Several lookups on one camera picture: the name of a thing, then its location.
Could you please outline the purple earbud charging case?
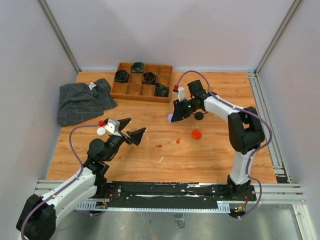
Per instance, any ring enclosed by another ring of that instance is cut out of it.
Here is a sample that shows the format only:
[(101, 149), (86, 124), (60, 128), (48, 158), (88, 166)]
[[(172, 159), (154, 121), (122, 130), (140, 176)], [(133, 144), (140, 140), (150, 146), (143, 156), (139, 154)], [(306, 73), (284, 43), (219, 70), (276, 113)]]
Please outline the purple earbud charging case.
[(168, 116), (167, 116), (167, 119), (168, 121), (171, 123), (172, 122), (172, 118), (173, 118), (173, 114), (170, 113)]

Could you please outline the orange earbud charging case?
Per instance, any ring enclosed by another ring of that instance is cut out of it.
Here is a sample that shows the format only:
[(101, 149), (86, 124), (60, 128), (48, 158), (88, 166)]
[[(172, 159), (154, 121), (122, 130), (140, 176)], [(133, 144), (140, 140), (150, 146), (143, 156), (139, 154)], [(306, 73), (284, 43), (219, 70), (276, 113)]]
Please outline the orange earbud charging case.
[(191, 135), (194, 139), (200, 139), (202, 137), (201, 131), (197, 129), (193, 130)]

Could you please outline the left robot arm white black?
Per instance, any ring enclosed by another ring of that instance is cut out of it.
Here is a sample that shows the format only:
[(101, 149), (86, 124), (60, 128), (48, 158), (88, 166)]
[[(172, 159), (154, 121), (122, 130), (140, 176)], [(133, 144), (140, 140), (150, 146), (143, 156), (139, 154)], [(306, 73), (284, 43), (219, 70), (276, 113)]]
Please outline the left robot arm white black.
[(90, 125), (97, 129), (98, 136), (108, 134), (108, 139), (93, 139), (88, 147), (86, 161), (79, 159), (79, 170), (60, 186), (44, 195), (32, 194), (27, 198), (16, 223), (21, 239), (50, 239), (60, 222), (80, 203), (94, 196), (101, 198), (107, 193), (107, 162), (115, 157), (122, 144), (138, 146), (146, 131), (142, 127), (123, 133), (122, 130), (130, 121), (130, 118), (107, 118)]

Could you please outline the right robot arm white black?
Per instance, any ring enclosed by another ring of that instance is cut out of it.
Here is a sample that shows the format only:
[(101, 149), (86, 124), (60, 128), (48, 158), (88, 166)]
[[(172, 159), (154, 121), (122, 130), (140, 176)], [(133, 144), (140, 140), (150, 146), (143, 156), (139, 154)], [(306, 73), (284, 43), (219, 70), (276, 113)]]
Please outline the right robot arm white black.
[(173, 87), (178, 99), (173, 102), (171, 122), (182, 121), (199, 109), (227, 122), (229, 142), (234, 149), (234, 161), (231, 173), (227, 177), (226, 193), (230, 199), (238, 200), (249, 189), (253, 157), (265, 140), (257, 111), (254, 107), (239, 107), (215, 92), (206, 91), (200, 80), (192, 81), (187, 86), (191, 99), (186, 98), (183, 87), (177, 84)]

